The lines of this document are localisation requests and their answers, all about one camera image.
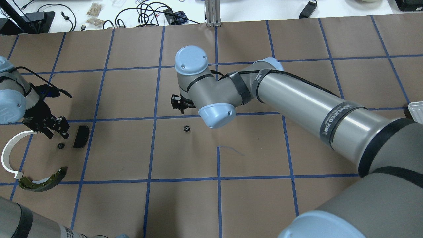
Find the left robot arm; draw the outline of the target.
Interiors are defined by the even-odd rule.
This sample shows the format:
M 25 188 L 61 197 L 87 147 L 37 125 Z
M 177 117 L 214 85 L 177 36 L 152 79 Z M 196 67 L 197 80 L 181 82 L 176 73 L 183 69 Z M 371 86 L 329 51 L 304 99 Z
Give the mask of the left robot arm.
M 18 72 L 24 69 L 45 82 L 35 86 Z M 66 90 L 60 89 L 26 67 L 15 67 L 5 57 L 0 57 L 0 123 L 22 123 L 34 132 L 45 134 L 51 139 L 53 131 L 68 139 L 70 128 L 64 116 L 52 115 L 45 98 L 56 98 L 61 94 L 72 98 Z

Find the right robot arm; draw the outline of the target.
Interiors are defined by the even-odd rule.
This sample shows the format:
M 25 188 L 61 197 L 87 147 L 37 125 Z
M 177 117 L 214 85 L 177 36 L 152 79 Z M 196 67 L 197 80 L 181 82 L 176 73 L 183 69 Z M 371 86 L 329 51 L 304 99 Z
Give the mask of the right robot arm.
M 296 217 L 280 238 L 421 238 L 422 124 L 386 118 L 297 75 L 267 57 L 216 80 L 207 53 L 188 45 L 175 55 L 180 95 L 174 109 L 196 108 L 209 128 L 221 128 L 236 108 L 256 99 L 295 126 L 306 142 L 354 164 L 359 180 L 317 208 Z

